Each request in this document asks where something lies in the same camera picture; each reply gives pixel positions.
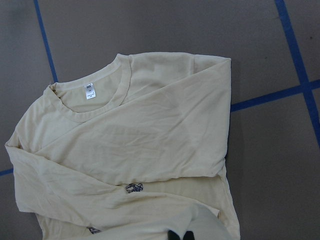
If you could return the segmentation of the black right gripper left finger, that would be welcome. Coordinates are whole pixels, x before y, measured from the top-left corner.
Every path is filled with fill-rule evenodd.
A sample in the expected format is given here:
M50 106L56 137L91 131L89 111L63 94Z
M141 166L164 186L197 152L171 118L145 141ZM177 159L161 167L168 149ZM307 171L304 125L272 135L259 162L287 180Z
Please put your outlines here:
M168 240L181 240L182 238L172 229L169 228L167 231Z

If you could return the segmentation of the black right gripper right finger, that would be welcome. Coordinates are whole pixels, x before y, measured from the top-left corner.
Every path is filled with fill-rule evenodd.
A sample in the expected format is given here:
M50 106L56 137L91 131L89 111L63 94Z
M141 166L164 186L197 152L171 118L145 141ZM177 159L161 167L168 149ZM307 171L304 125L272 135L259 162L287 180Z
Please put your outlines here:
M193 232L193 225L190 224L187 229L186 232L183 236L183 240L194 240L194 232Z

